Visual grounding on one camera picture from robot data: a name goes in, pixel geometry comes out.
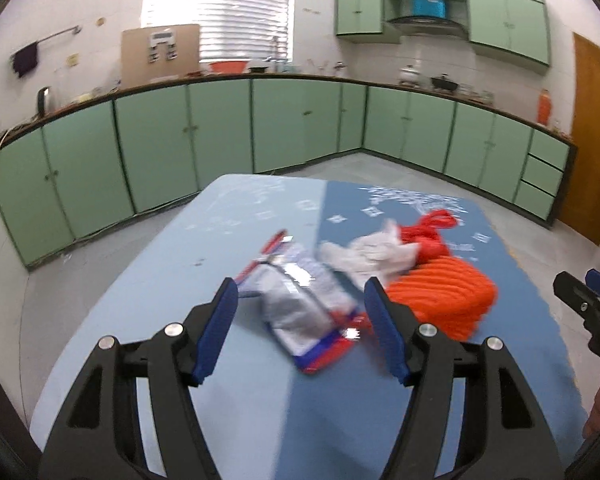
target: cardboard box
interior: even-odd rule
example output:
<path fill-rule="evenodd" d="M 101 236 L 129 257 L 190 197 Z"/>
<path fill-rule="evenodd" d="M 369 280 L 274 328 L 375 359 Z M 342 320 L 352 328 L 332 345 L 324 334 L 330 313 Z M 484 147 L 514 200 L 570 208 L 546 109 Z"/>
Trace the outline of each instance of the cardboard box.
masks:
<path fill-rule="evenodd" d="M 149 62 L 149 40 L 152 32 L 166 28 L 175 31 L 175 59 L 167 59 L 167 45 L 157 47 L 158 59 Z M 169 27 L 133 28 L 122 32 L 122 86 L 131 88 L 151 83 L 169 76 L 185 76 L 200 70 L 200 26 L 170 25 Z"/>

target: range hood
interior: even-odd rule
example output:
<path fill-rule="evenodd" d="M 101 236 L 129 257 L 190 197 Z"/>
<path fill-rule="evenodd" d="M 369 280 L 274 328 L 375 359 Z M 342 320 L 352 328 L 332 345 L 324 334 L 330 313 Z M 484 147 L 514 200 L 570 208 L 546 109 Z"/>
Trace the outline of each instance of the range hood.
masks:
<path fill-rule="evenodd" d="M 387 22 L 404 36 L 415 34 L 437 34 L 469 39 L 469 33 L 458 22 L 437 16 L 401 16 Z"/>

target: window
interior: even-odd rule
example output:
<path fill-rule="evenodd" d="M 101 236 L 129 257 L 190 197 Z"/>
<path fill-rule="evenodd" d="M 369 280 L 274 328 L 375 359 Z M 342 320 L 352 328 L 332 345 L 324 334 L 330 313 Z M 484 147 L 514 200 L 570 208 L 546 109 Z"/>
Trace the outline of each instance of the window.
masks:
<path fill-rule="evenodd" d="M 199 23 L 201 60 L 287 59 L 289 7 L 289 0 L 144 0 L 141 23 Z"/>

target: dark towel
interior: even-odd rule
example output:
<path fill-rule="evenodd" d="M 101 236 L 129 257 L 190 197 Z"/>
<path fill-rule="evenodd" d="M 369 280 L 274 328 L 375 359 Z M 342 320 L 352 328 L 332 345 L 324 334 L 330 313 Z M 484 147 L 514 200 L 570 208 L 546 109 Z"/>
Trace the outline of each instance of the dark towel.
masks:
<path fill-rule="evenodd" d="M 18 77 L 31 72 L 38 66 L 38 42 L 34 41 L 25 48 L 21 48 L 13 54 L 13 71 Z"/>

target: orange bottle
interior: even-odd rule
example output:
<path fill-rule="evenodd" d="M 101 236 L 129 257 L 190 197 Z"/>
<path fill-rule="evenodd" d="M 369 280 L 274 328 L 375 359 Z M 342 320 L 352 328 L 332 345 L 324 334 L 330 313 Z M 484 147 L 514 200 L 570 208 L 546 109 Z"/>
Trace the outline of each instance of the orange bottle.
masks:
<path fill-rule="evenodd" d="M 544 124 L 544 126 L 549 124 L 551 108 L 551 96 L 549 95 L 549 91 L 546 88 L 543 88 L 538 99 L 538 123 Z"/>

